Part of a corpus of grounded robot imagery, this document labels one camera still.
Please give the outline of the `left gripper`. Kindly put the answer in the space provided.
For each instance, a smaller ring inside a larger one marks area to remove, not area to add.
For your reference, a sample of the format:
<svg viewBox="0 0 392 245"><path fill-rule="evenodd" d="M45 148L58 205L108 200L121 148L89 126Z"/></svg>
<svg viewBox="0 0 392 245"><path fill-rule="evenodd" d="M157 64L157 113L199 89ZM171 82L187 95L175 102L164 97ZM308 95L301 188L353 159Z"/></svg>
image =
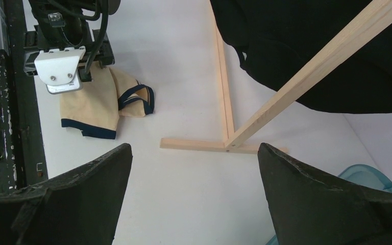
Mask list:
<svg viewBox="0 0 392 245"><path fill-rule="evenodd" d="M99 62L101 66L112 65L115 62L108 37L103 38L97 51L94 50L99 34L100 30L91 31L84 20L78 20L75 24L66 24L63 27L36 25L33 31L27 31L24 34L24 73L30 77L38 76L34 60L40 51L48 52L56 48L63 50L67 47L85 46L86 52L79 61L78 72L82 82L90 82L90 72L85 71L90 55L93 55L94 62Z"/></svg>

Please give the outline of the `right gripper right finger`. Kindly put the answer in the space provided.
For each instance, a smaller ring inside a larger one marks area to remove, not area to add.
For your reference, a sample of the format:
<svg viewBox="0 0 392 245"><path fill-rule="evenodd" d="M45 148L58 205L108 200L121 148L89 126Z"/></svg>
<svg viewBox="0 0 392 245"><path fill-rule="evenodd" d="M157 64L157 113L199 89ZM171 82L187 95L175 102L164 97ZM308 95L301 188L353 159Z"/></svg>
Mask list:
<svg viewBox="0 0 392 245"><path fill-rule="evenodd" d="M262 143L258 161L275 234L269 244L392 244L392 193Z"/></svg>

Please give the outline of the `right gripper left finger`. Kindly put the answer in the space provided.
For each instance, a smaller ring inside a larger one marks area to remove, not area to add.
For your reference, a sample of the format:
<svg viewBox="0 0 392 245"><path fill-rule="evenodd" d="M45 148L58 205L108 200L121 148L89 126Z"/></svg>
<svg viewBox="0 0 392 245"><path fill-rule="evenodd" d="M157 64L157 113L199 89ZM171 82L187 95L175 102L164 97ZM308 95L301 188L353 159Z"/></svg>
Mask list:
<svg viewBox="0 0 392 245"><path fill-rule="evenodd" d="M112 244L132 160L123 143L54 178L0 194L0 244Z"/></svg>

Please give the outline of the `beige underwear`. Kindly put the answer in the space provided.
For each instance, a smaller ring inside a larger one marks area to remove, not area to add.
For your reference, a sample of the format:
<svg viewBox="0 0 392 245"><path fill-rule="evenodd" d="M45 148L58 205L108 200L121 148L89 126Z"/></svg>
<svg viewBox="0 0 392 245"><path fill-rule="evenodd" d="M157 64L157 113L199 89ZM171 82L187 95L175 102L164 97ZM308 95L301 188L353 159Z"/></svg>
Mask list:
<svg viewBox="0 0 392 245"><path fill-rule="evenodd" d="M73 128L85 137L115 139L120 117L144 117L154 113L151 87L113 66L90 68L92 82L81 90L60 95L61 127Z"/></svg>

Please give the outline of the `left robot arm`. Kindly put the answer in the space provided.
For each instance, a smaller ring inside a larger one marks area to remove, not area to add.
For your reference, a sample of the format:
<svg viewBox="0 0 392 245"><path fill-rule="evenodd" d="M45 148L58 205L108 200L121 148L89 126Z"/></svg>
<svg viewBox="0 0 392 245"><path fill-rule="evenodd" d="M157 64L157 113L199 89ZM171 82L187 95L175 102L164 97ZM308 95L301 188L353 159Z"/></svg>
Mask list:
<svg viewBox="0 0 392 245"><path fill-rule="evenodd" d="M100 67L114 64L106 29L109 16L117 12L120 1L30 1L38 24L24 34L24 72L37 75L34 60L43 52L85 49L74 72L65 78L79 76L82 82L92 80L89 69L98 61Z"/></svg>

